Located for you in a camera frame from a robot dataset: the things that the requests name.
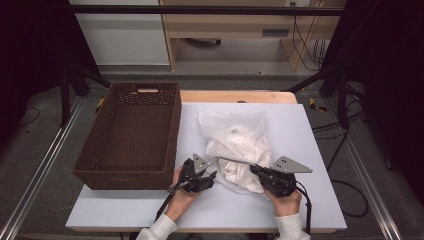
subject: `metal bar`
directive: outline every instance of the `metal bar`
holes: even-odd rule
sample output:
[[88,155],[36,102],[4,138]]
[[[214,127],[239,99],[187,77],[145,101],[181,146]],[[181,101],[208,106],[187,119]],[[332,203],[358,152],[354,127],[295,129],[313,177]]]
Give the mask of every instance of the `metal bar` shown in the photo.
[[[326,102],[326,105],[329,106],[329,110],[333,119],[337,121],[336,107],[334,106],[334,103],[332,101],[330,102],[327,98],[325,98],[324,101]],[[386,204],[384,203],[383,198],[381,197],[377,187],[374,184],[374,181],[371,179],[370,174],[362,163],[361,157],[356,151],[355,145],[349,136],[346,138],[346,146],[344,149],[349,156],[352,167],[356,173],[356,176],[358,177],[359,183],[364,190],[364,194],[367,196],[371,209],[374,212],[374,216],[376,217],[384,236],[388,240],[402,239],[400,232],[397,229],[397,226],[392,219]]]
[[64,127],[71,116],[71,107],[69,101],[69,85],[66,76],[66,68],[60,73],[60,96],[62,99],[62,122],[60,127]]
[[50,10],[91,14],[213,14],[213,15],[296,15],[342,16],[358,14],[344,8],[254,7],[254,6],[152,6],[152,5],[46,5]]
[[84,101],[83,97],[77,97],[74,106],[72,107],[72,114],[69,118],[69,121],[65,125],[65,127],[60,128],[58,133],[56,134],[55,139],[50,145],[46,155],[40,163],[36,173],[34,174],[31,182],[28,184],[25,193],[22,195],[21,200],[13,211],[12,215],[9,217],[6,224],[0,231],[0,239],[1,240],[13,240],[15,236],[18,234],[19,228],[21,227],[29,209],[31,208],[35,198],[37,197],[38,192],[43,185],[43,182],[50,171],[51,166],[53,165],[56,157],[62,148],[66,137],[70,129],[72,128],[75,119],[79,113],[82,102]]

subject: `brown wicker basket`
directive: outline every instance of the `brown wicker basket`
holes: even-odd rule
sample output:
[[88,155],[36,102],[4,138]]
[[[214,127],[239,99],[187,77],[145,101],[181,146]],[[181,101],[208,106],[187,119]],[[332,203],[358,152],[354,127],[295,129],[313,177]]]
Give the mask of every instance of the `brown wicker basket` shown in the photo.
[[113,83],[73,173],[93,190],[167,189],[180,116],[177,83]]

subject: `white sleeve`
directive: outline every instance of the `white sleeve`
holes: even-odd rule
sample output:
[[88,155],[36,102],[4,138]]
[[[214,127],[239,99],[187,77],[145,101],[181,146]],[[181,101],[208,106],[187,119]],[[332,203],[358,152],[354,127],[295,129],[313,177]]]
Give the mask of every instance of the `white sleeve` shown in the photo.
[[150,228],[143,228],[136,240],[166,240],[175,230],[175,222],[162,214]]
[[309,240],[311,237],[302,231],[302,220],[300,214],[294,214],[284,217],[275,217],[277,221],[278,240]]

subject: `white tabletop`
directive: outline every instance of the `white tabletop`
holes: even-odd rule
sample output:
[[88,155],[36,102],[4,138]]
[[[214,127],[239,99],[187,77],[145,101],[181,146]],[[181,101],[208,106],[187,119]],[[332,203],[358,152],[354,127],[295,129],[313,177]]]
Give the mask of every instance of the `white tabletop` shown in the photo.
[[[287,156],[313,169],[296,179],[312,202],[312,232],[345,229],[336,195],[325,169],[303,105],[264,103],[183,103],[176,167],[193,153],[205,156],[207,139],[200,134],[199,110],[221,112],[263,111],[274,159]],[[165,190],[90,190],[84,186],[66,227],[76,231],[139,231],[153,224],[167,193]],[[305,198],[301,204],[306,222]],[[186,232],[275,232],[271,202],[263,196],[234,193],[219,183],[204,192],[178,220]]]

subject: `black pole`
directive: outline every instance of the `black pole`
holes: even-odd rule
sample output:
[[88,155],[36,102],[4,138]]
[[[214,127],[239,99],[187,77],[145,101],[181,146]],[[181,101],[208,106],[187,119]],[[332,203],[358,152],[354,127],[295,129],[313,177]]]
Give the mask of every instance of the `black pole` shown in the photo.
[[91,14],[196,14],[196,15],[291,15],[343,16],[358,10],[344,8],[309,7],[253,7],[253,6],[151,6],[151,5],[45,5],[49,10],[67,10]]
[[62,99],[62,122],[61,127],[65,126],[71,115],[70,101],[69,101],[69,86],[66,76],[66,68],[60,72],[60,96]]
[[348,88],[348,80],[345,72],[341,72],[341,77],[339,81],[339,94],[337,101],[337,119],[340,122],[340,125],[343,129],[347,129],[349,122],[347,119],[347,109],[346,109],[346,94]]

